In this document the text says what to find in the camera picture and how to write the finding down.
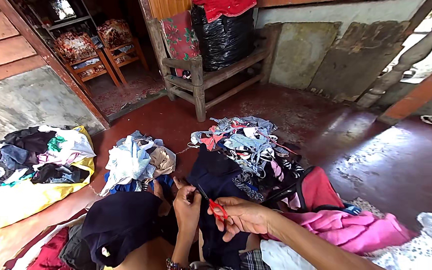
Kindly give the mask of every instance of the red painted floor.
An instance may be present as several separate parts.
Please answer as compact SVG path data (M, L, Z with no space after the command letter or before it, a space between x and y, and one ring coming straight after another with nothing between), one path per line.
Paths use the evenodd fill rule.
M197 150L186 145L191 132L212 126L209 117L247 115L279 126L279 142L299 144L304 163L325 169L343 199L368 200L412 229L417 229L419 212L432 212L431 125L412 117L388 128L374 122L376 115L370 112L308 92L256 84L211 108L202 123L196 121L191 103L166 96L115 120L110 129L93 136L96 173L89 186L0 229L0 268L47 225L70 218L98 198L93 190L104 186L108 150L120 138L140 130L164 139L166 147L178 153L174 175L184 177L197 156Z

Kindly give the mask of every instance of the hand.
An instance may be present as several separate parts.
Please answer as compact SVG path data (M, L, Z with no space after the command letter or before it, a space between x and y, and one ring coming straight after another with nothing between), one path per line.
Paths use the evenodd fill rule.
M272 215L277 214L267 207L237 197L221 197L214 202L221 205L228 215L225 224L215 219L219 231L223 232L226 227L223 236L225 242L231 241L239 232L267 234L268 221ZM219 208L215 208L214 213L223 216L223 211ZM213 214L211 208L208 208L208 214Z
M201 207L201 194L196 190L196 187L192 185L181 187L173 201L173 206L179 231L194 235L198 226Z

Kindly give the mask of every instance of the yellow plastic bag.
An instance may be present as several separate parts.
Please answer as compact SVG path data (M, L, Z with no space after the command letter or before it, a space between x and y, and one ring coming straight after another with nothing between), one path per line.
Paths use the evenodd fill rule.
M93 147L91 138L84 126L75 127L89 140ZM16 223L35 213L38 213L53 203L62 200L69 194L80 190L89 184L95 166L92 157L86 157L79 162L72 163L82 170L89 172L89 176L81 183L37 183L33 184L29 180L9 187L0 186L0 228Z

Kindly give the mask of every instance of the bare foot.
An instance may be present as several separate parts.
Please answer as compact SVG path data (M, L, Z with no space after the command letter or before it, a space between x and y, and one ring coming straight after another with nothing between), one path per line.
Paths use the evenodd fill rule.
M161 184L154 179L154 195L156 195L159 199L163 200L163 203L159 206L158 216L167 216L171 210L171 204L164 198L163 187Z

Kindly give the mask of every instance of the door frame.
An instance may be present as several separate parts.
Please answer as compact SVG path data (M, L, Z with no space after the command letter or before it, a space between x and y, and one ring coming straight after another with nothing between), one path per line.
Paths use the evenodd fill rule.
M78 96L88 110L96 117L96 119L104 126L105 129L110 127L110 122L101 112L94 101L88 97L79 87L69 73L64 69L63 65L58 61L54 54L46 47L46 45L34 33L34 30L23 20L21 15L9 3L8 0L0 0L0 11L3 12L14 27L19 31L34 50L40 55L44 61L56 72L56 74L69 86L69 88Z

